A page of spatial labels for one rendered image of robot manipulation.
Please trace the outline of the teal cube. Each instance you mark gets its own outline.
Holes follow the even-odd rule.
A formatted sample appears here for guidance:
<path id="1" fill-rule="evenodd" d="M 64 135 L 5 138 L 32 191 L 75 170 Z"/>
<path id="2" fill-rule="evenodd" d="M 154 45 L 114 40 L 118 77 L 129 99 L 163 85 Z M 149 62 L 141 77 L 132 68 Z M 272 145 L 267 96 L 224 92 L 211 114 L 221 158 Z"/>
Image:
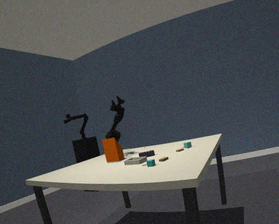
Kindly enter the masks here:
<path id="1" fill-rule="evenodd" d="M 149 159 L 147 160 L 147 167 L 151 167 L 155 165 L 155 159 Z"/>

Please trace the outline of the turquoise square block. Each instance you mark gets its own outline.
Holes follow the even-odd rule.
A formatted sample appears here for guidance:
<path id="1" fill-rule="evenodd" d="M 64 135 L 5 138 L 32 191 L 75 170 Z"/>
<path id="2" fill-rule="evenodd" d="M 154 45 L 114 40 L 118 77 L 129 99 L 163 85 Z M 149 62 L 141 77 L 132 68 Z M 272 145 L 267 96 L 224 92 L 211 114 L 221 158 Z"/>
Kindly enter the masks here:
<path id="1" fill-rule="evenodd" d="M 191 148 L 191 147 L 192 147 L 191 142 L 185 142 L 184 143 L 184 148 Z"/>

